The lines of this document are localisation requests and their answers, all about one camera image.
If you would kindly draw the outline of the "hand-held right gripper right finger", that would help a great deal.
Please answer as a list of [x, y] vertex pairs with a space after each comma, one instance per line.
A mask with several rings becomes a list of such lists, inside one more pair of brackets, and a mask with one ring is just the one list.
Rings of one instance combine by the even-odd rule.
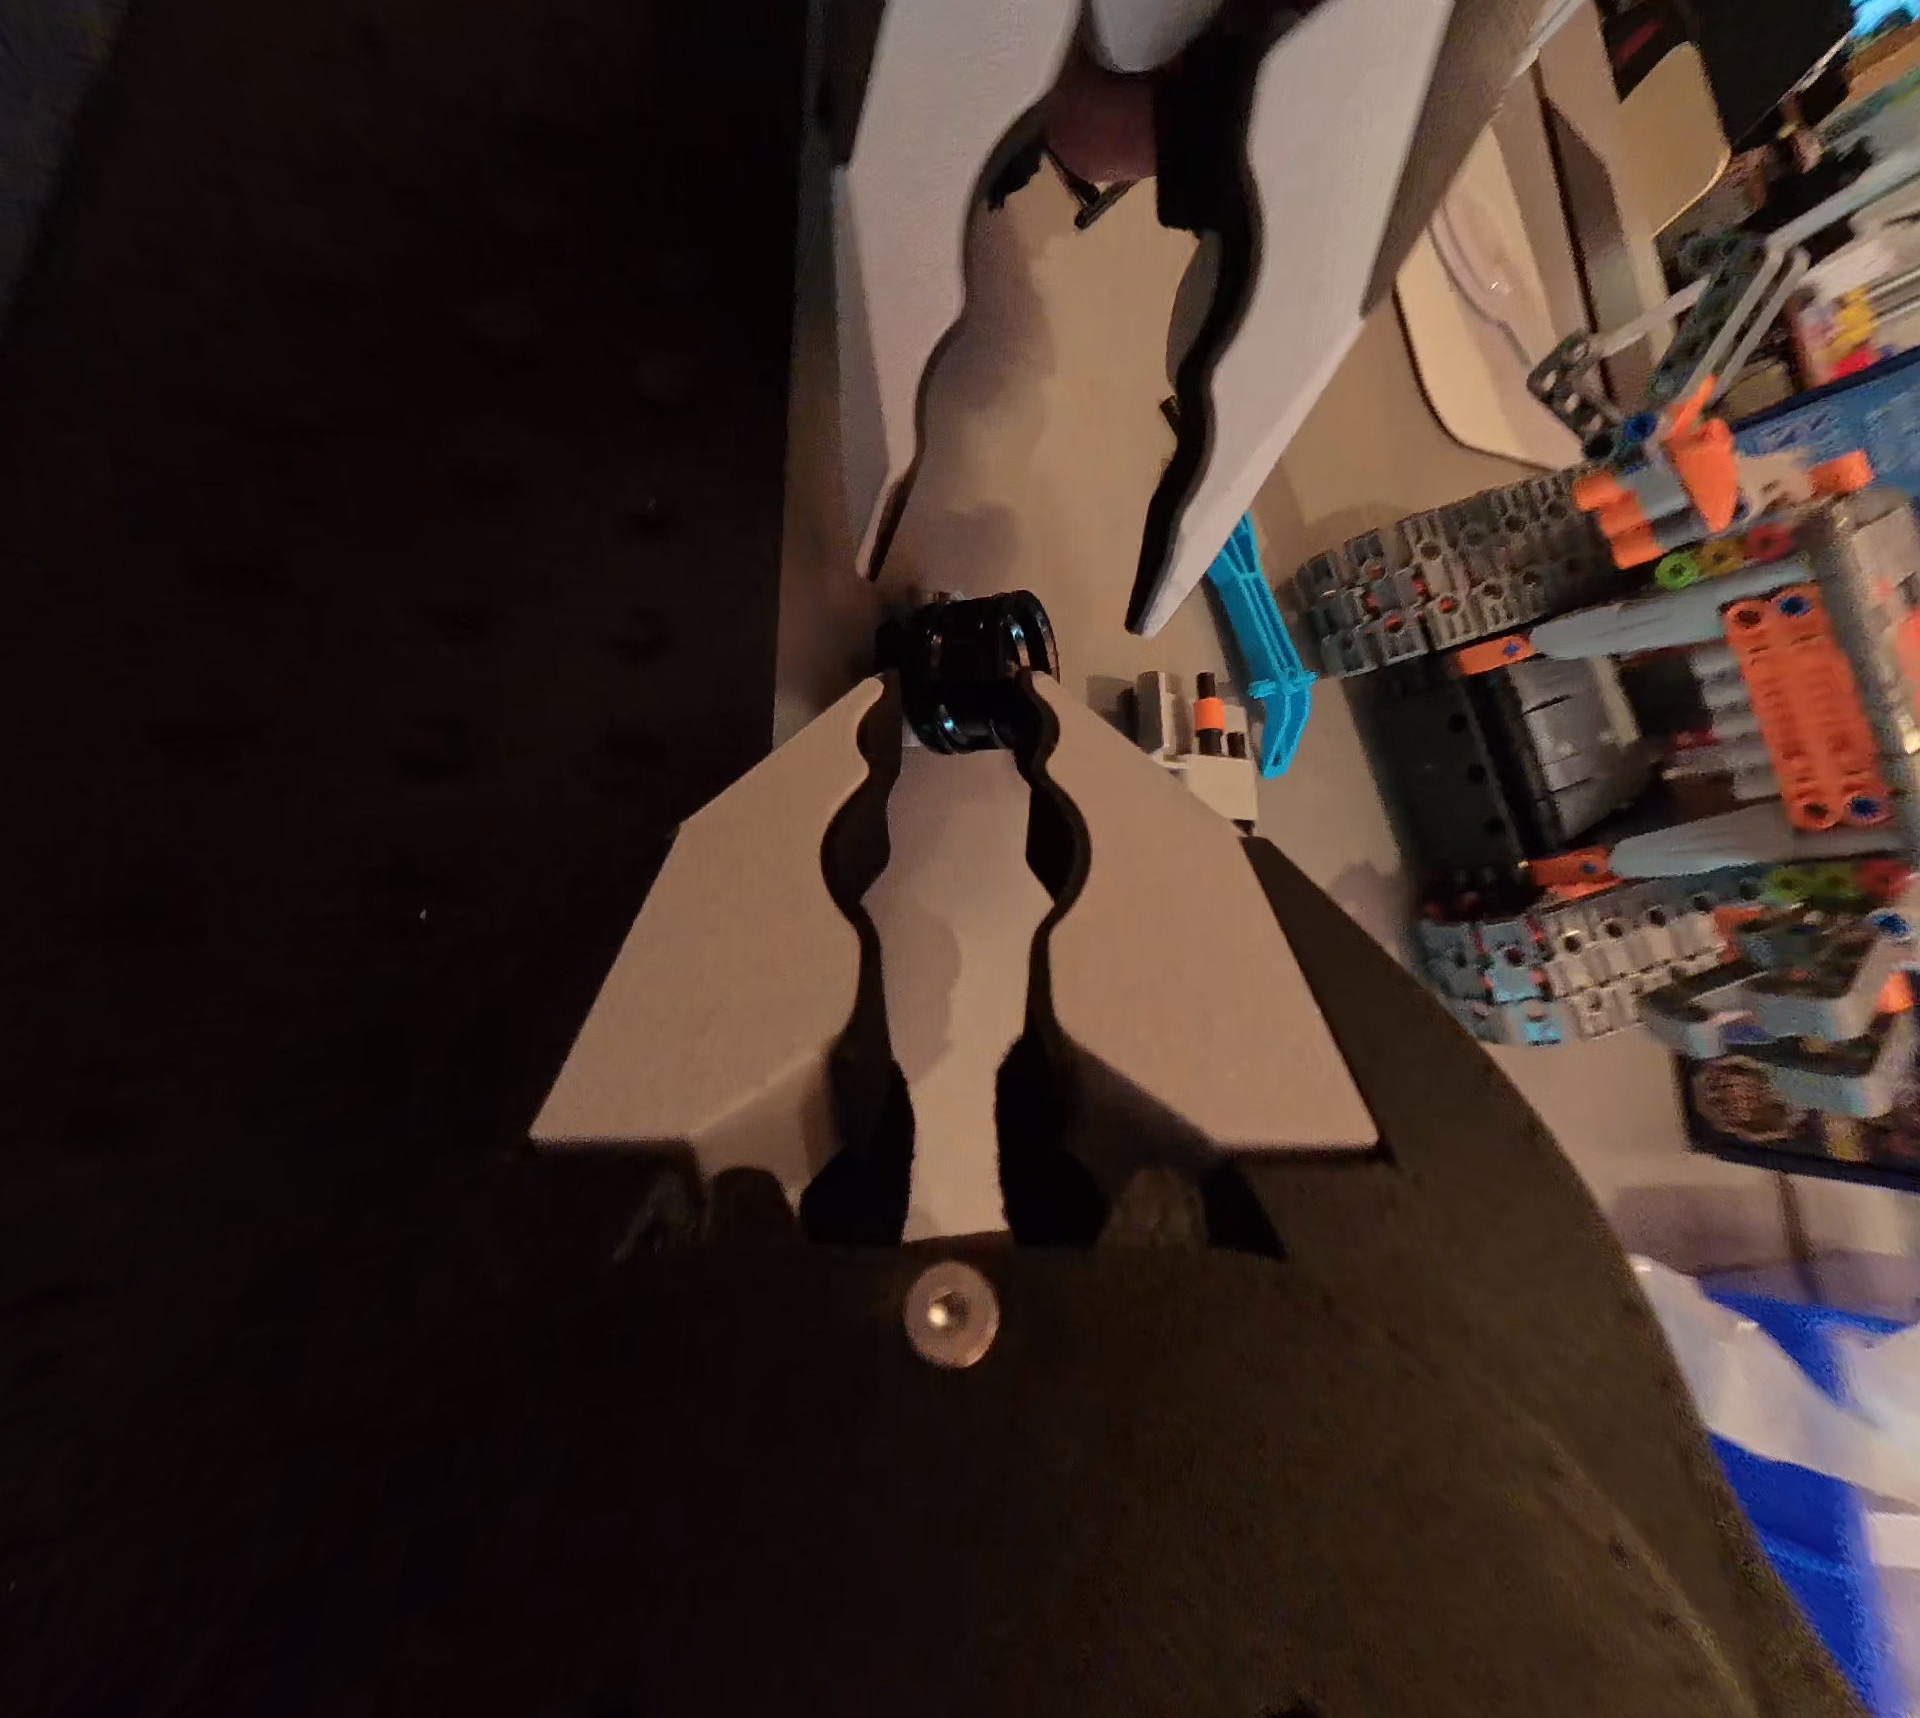
[[1251, 838], [1055, 679], [1019, 685], [1047, 907], [1002, 1058], [1002, 1192], [1349, 1161], [1380, 1130]]

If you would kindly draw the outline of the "tracked toy robot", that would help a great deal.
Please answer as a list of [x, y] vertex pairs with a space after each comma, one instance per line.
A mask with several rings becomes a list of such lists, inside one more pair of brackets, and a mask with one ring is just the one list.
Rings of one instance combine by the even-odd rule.
[[1872, 1121], [1917, 1082], [1917, 513], [1862, 451], [1721, 410], [1815, 273], [1721, 238], [1626, 415], [1571, 336], [1528, 376], [1580, 460], [1296, 574], [1413, 878], [1414, 968], [1479, 1041], [1643, 1029]]

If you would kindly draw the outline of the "blue robot kit box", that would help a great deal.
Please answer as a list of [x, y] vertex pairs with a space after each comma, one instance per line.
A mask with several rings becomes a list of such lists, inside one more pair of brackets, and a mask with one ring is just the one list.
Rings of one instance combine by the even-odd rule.
[[1753, 1058], [1679, 1058], [1672, 1066], [1693, 1153], [1798, 1178], [1918, 1190], [1917, 1080], [1881, 1116], [1785, 1101]]

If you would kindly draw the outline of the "blue plastic tool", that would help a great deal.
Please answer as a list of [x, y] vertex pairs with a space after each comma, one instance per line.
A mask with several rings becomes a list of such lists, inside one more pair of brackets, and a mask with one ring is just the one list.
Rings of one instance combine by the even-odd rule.
[[1294, 646], [1275, 586], [1267, 579], [1259, 530], [1243, 514], [1208, 566], [1208, 588], [1220, 613], [1243, 679], [1243, 698], [1254, 709], [1259, 769], [1264, 781], [1283, 778], [1302, 747], [1313, 717], [1317, 677]]

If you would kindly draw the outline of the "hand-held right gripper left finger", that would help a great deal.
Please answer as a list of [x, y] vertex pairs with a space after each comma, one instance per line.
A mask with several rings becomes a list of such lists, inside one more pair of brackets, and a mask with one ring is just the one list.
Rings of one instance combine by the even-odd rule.
[[757, 1171], [804, 1200], [847, 1142], [830, 1060], [862, 942], [826, 845], [876, 783], [875, 738], [901, 750], [901, 701], [867, 677], [682, 823], [540, 1103], [537, 1146]]

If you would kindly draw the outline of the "black perforated panel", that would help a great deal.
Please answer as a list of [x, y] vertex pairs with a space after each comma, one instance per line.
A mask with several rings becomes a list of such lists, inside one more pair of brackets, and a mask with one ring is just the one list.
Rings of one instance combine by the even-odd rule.
[[675, 1215], [527, 1133], [771, 729], [804, 46], [130, 2], [5, 343], [8, 1540]]

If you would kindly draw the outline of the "plastic bags of sheets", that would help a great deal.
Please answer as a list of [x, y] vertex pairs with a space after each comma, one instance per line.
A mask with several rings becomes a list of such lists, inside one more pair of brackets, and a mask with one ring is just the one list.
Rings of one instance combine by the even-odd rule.
[[1643, 1255], [1629, 1263], [1712, 1435], [1917, 1508], [1914, 1327], [1838, 1343], [1842, 1391], [1829, 1395], [1761, 1323], [1712, 1298], [1700, 1280]]

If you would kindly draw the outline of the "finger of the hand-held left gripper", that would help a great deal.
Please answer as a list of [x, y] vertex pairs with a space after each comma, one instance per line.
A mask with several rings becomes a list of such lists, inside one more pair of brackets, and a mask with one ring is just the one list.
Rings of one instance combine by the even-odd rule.
[[924, 389], [968, 307], [970, 217], [1032, 136], [1085, 0], [882, 0], [830, 175], [836, 432], [852, 564], [882, 577], [926, 449]]
[[1254, 70], [1142, 533], [1136, 637], [1183, 609], [1361, 336], [1453, 18], [1455, 0], [1324, 0]]

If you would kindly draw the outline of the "blue storage bin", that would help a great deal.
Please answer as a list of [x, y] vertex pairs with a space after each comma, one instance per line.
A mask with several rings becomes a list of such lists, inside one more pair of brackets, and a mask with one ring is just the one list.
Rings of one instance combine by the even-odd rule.
[[[1765, 1335], [1822, 1398], [1855, 1398], [1852, 1354], [1904, 1330], [1875, 1312], [1708, 1283], [1719, 1309]], [[1815, 1634], [1868, 1714], [1917, 1714], [1917, 1571], [1885, 1566], [1877, 1536], [1917, 1517], [1852, 1483], [1740, 1440], [1715, 1438], [1719, 1464]]]

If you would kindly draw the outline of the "white block with orange pins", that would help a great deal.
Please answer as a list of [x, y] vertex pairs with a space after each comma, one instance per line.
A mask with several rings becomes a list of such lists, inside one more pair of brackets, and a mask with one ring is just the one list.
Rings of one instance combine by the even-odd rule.
[[1259, 834], [1262, 769], [1246, 706], [1215, 673], [1097, 673], [1087, 702], [1244, 838]]

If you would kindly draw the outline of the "black toy wheel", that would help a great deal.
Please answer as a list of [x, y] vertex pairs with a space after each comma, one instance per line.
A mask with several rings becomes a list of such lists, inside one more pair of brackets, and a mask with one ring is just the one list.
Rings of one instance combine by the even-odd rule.
[[1060, 675], [1048, 613], [1027, 588], [893, 609], [876, 625], [875, 657], [898, 680], [912, 743], [937, 757], [1028, 753], [1039, 734], [1028, 675]]

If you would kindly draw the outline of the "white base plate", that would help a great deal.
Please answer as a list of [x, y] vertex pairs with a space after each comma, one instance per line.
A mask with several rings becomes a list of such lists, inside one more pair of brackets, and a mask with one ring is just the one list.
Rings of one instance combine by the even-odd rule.
[[1413, 245], [1396, 309], [1418, 387], [1453, 440], [1545, 472], [1580, 460], [1576, 436], [1528, 387], [1580, 309], [1565, 309], [1551, 286], [1495, 129]]

